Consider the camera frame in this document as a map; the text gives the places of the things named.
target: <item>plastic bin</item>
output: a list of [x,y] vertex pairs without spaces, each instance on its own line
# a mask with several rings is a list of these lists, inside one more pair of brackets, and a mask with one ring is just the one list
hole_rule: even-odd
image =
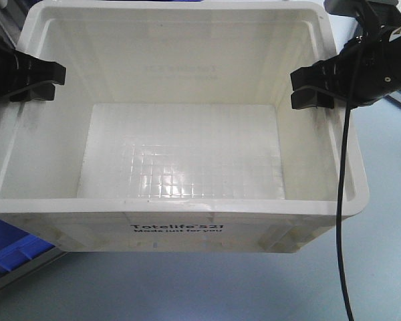
[[18,48],[68,73],[0,106],[0,218],[64,251],[297,251],[334,225],[343,113],[292,110],[289,74],[330,29],[313,3],[38,3]]
[[53,248],[53,245],[0,221],[0,273],[19,266]]

